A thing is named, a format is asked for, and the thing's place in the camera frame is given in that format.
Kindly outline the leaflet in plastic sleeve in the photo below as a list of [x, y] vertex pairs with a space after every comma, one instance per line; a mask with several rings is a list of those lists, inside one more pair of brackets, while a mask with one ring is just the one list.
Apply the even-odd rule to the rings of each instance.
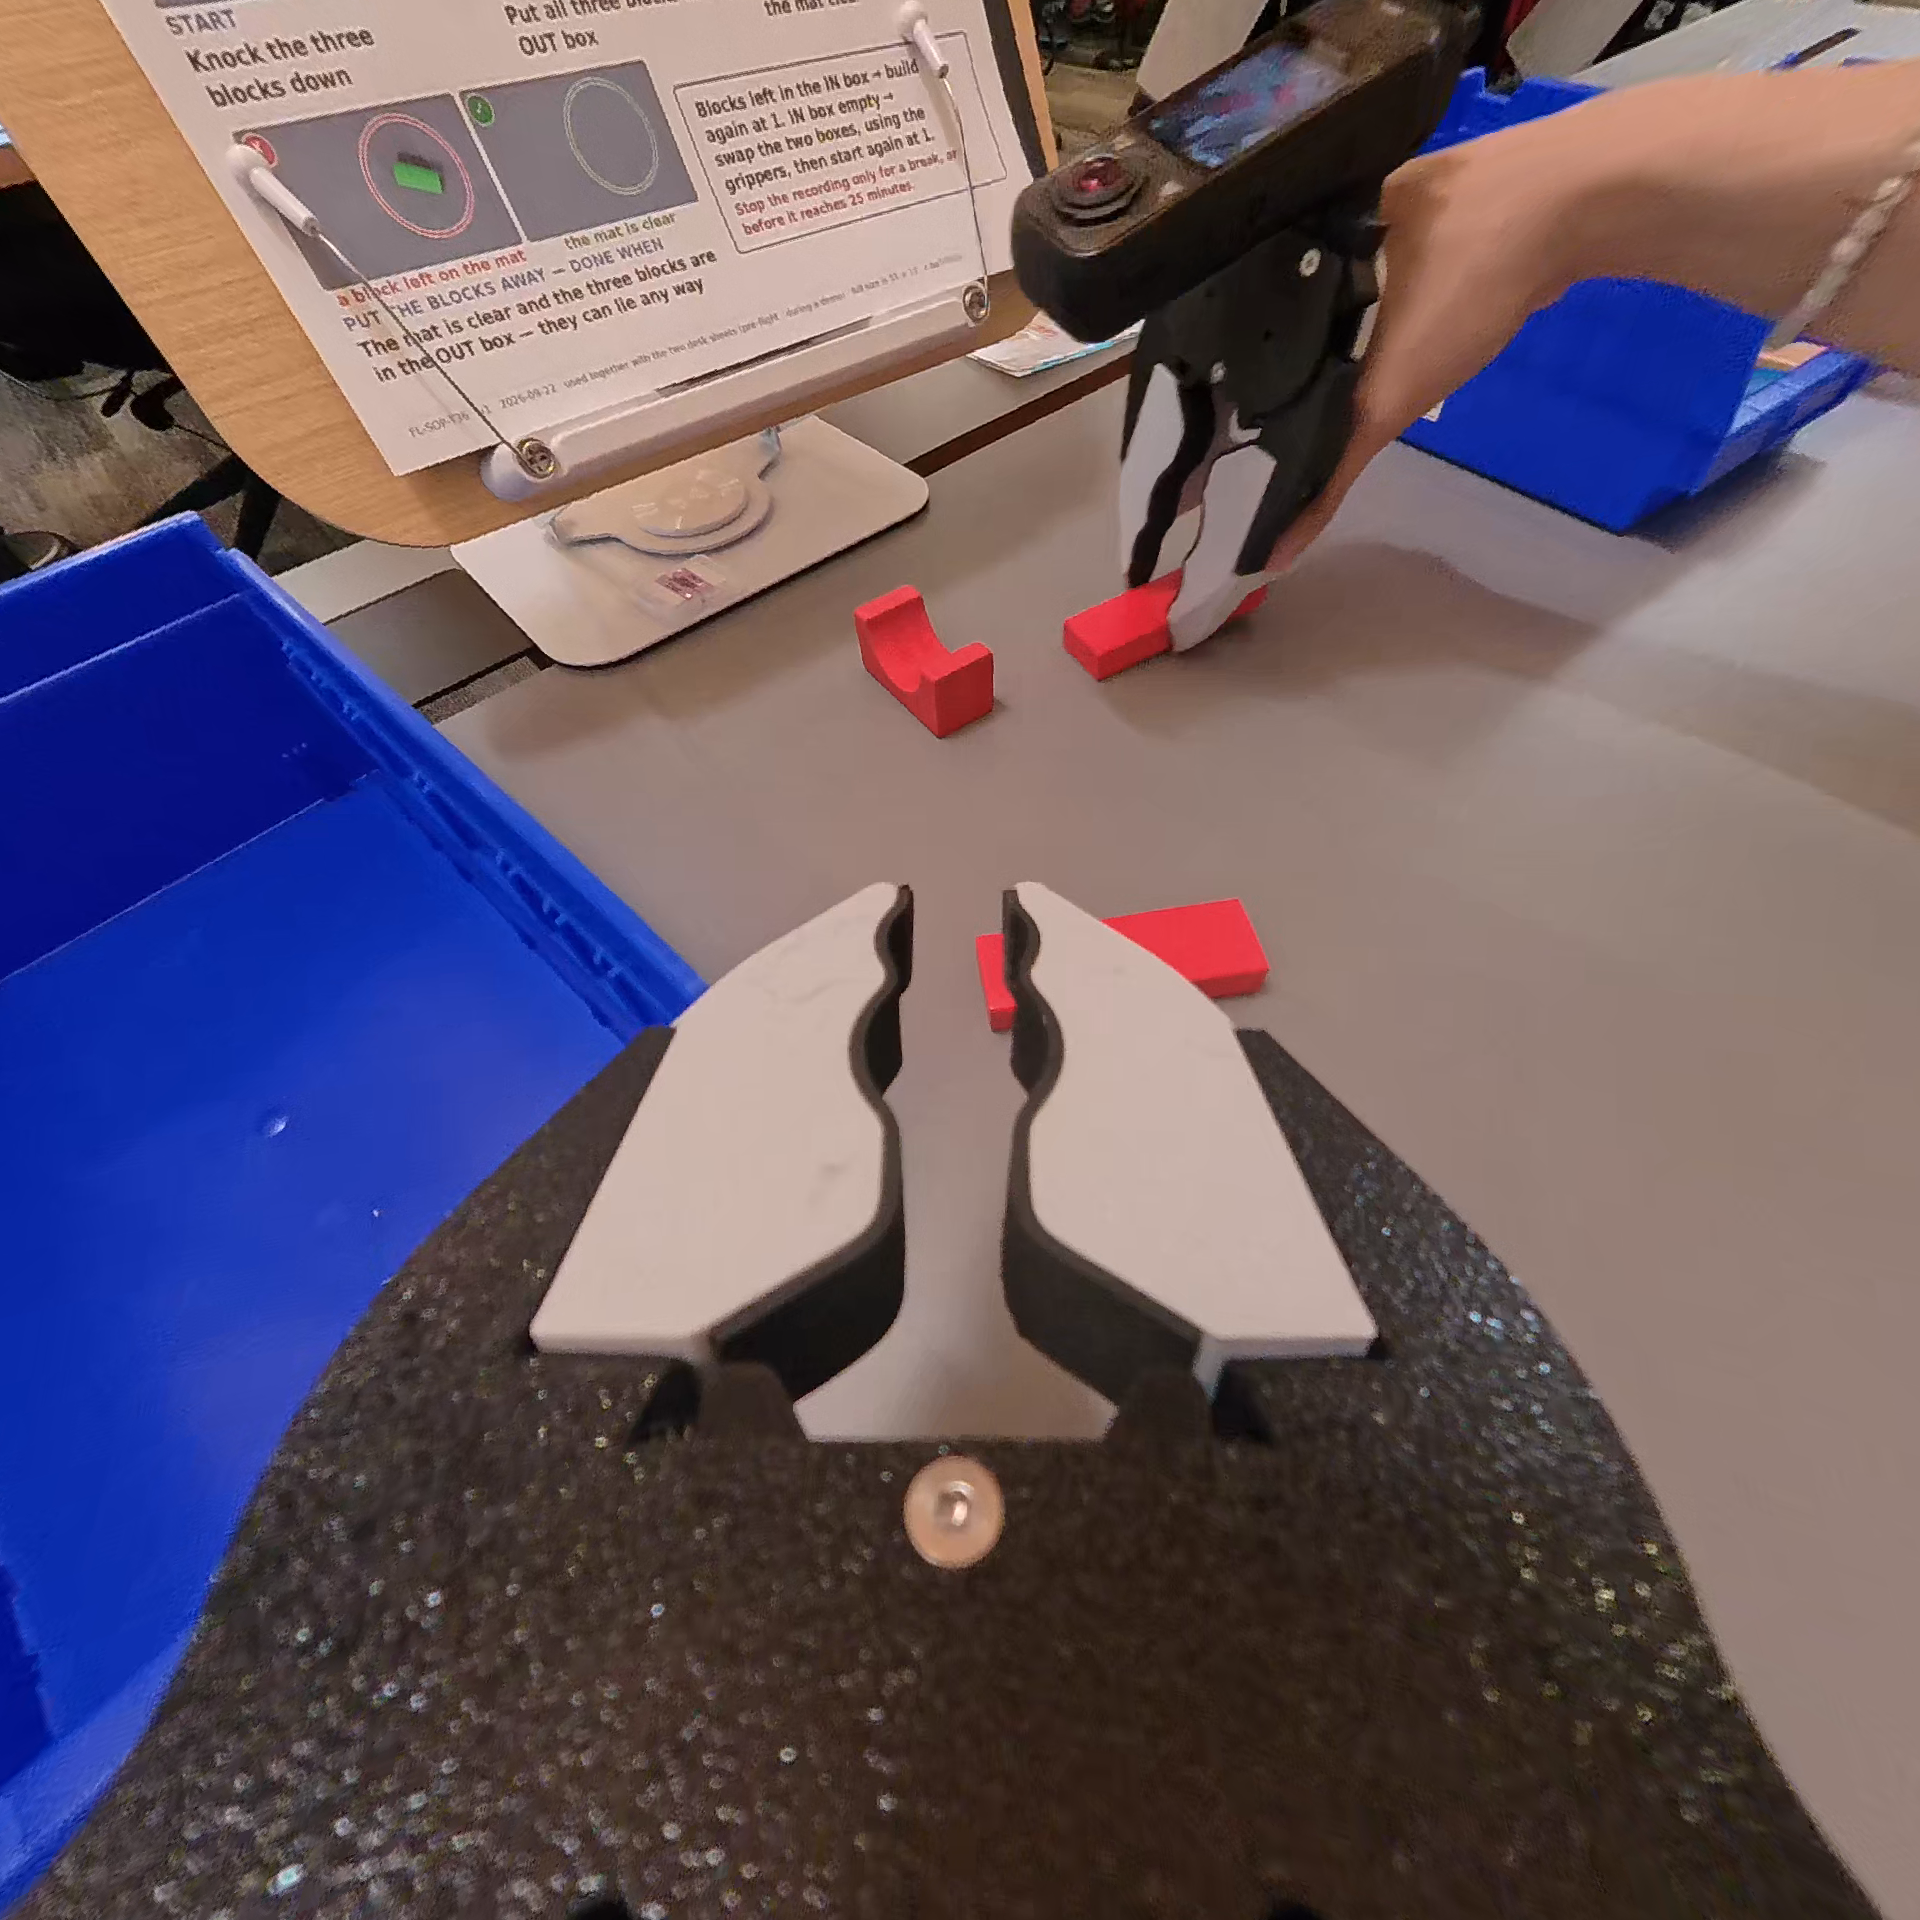
[[1036, 377], [1110, 350], [1129, 351], [1138, 333], [1141, 321], [1105, 340], [1078, 343], [1050, 320], [1038, 316], [1004, 340], [970, 350], [968, 359], [1005, 377]]

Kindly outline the blue plastic storage bin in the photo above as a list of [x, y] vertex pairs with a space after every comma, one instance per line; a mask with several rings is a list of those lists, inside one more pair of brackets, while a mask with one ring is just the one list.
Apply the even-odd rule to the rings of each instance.
[[405, 1256], [703, 983], [201, 519], [2, 596], [2, 1892]]
[[[1418, 157], [1646, 84], [1519, 80], [1502, 89], [1474, 69]], [[1573, 284], [1528, 318], [1401, 439], [1626, 532], [1777, 449], [1874, 367], [1817, 336], [1786, 340], [1773, 321], [1712, 294], [1612, 272]]]

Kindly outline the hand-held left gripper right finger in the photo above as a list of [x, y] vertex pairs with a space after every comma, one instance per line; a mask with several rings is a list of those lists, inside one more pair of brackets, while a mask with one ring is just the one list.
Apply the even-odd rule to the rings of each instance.
[[1018, 1336], [1087, 1387], [1346, 1359], [1377, 1327], [1233, 1021], [1041, 883], [1000, 899], [1021, 1091], [1000, 1217]]

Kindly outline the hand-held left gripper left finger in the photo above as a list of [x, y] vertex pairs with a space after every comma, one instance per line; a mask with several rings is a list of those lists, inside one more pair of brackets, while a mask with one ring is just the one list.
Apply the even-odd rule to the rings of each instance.
[[904, 1296], [913, 896], [870, 883], [671, 1021], [530, 1324], [543, 1355], [759, 1365], [801, 1400]]

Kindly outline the person's right hand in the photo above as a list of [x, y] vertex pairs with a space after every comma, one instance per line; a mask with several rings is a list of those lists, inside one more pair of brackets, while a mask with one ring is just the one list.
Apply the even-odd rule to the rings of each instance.
[[1288, 569], [1373, 456], [1480, 372], [1528, 318], [1573, 284], [1629, 268], [1633, 229], [1633, 166], [1604, 101], [1399, 166], [1382, 191], [1382, 289], [1350, 437], [1268, 569]]

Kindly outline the printed instruction sheet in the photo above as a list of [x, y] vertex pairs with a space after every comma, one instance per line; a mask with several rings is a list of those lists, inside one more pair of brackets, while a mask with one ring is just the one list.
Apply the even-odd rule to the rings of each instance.
[[1014, 5], [105, 5], [396, 476], [1008, 272]]

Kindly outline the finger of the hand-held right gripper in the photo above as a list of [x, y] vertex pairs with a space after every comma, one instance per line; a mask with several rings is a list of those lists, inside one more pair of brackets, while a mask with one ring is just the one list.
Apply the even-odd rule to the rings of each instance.
[[1198, 527], [1209, 532], [1221, 380], [1218, 359], [1134, 360], [1120, 445], [1120, 565], [1129, 590], [1161, 575], [1164, 542], [1183, 511], [1198, 511]]
[[1268, 563], [1290, 524], [1294, 470], [1272, 449], [1247, 441], [1213, 456], [1172, 598], [1175, 653], [1218, 633], [1268, 582]]

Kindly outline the red wooden arch block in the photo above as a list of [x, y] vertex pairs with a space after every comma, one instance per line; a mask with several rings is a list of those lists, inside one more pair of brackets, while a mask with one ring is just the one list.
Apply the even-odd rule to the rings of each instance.
[[854, 644], [869, 673], [926, 731], [946, 737], [994, 709], [994, 656], [983, 643], [949, 648], [916, 587], [898, 587], [854, 607]]

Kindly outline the red rectangular wooden block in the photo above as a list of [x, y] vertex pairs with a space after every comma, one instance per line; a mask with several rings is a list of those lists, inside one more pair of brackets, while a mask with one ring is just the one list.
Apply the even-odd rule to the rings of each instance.
[[1177, 567], [1152, 582], [1082, 607], [1062, 621], [1062, 648], [1093, 680], [1114, 678], [1158, 656], [1183, 653], [1199, 640], [1175, 640], [1169, 611], [1183, 584]]
[[[1268, 979], [1266, 951], [1238, 899], [1168, 904], [1113, 917], [1104, 924], [1153, 953], [1207, 996], [1250, 996]], [[990, 1031], [1009, 1031], [1016, 1004], [1005, 979], [1004, 936], [999, 932], [975, 936], [975, 971]]]

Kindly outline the person's right forearm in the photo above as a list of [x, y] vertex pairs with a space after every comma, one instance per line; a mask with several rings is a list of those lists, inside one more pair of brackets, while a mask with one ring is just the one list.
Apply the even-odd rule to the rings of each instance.
[[1917, 371], [1917, 67], [1776, 69], [1626, 87], [1636, 253], [1686, 285]]

